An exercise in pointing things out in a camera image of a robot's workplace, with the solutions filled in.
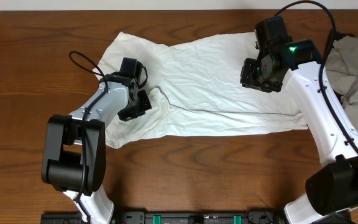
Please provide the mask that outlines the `white t-shirt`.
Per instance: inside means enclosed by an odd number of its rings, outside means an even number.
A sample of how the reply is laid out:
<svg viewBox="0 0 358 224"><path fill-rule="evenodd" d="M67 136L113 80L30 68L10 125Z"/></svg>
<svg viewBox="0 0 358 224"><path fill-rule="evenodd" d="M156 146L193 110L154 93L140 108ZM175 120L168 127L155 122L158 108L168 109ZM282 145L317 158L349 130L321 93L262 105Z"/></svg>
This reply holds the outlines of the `white t-shirt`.
<svg viewBox="0 0 358 224"><path fill-rule="evenodd" d="M258 54L251 32L221 34L167 46L121 32L99 67L120 69L135 58L147 69L145 91L151 109L124 122L114 118L106 143L118 149L140 139L164 136L243 136L306 129L306 121L286 92L244 88L241 68Z"/></svg>

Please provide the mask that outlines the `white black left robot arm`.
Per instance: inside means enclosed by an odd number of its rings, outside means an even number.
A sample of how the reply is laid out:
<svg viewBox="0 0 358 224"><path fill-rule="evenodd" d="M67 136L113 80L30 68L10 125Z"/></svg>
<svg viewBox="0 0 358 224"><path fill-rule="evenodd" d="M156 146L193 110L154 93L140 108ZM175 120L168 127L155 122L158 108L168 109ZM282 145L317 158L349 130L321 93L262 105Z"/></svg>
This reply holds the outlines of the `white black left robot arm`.
<svg viewBox="0 0 358 224"><path fill-rule="evenodd" d="M124 58L119 71L102 71L97 92L68 115L55 114L47 123L42 180L75 203L76 214L44 214L42 223L110 223L114 204L102 186L106 171L106 126L138 118L151 109L141 79L146 68Z"/></svg>

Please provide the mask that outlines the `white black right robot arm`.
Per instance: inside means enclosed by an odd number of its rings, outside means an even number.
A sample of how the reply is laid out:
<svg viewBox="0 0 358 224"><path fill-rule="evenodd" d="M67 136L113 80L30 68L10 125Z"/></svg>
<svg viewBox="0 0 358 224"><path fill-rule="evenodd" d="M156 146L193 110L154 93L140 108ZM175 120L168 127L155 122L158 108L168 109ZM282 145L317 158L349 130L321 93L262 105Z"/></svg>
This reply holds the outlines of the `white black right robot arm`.
<svg viewBox="0 0 358 224"><path fill-rule="evenodd" d="M243 87L286 91L299 107L318 148L321 170L305 193L286 204L286 223L345 223L343 212L358 207L358 132L328 82L323 59L311 40L294 41L280 16L255 28L257 58L247 58Z"/></svg>

